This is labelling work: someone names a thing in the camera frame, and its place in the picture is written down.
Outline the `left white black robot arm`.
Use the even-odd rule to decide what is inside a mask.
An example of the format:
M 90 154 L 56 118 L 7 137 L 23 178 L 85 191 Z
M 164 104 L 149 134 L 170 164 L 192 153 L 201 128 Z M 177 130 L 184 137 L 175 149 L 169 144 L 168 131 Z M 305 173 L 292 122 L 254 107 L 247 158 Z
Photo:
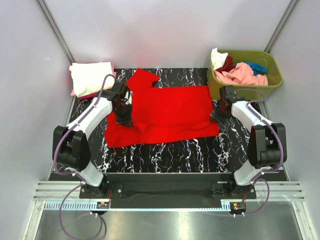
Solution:
M 99 92 L 89 107 L 67 126 L 57 126 L 53 131 L 52 159 L 70 174 L 78 176 L 90 186 L 97 198 L 108 193 L 107 178 L 91 162 L 88 139 L 98 124 L 108 115 L 115 117 L 115 125 L 132 128 L 132 92 L 124 83 L 116 82 L 109 90 Z

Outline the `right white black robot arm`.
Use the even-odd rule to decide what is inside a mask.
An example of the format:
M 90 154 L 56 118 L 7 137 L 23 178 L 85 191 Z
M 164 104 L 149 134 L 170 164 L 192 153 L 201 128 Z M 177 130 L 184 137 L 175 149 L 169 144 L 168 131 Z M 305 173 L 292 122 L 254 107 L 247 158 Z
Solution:
M 265 173 L 276 172 L 287 160 L 286 128 L 274 123 L 254 109 L 254 100 L 237 95 L 232 85 L 219 89 L 220 100 L 210 114 L 212 122 L 221 128 L 234 117 L 249 130 L 248 160 L 236 170 L 227 184 L 228 195 L 239 198 L 245 187 L 253 185 Z

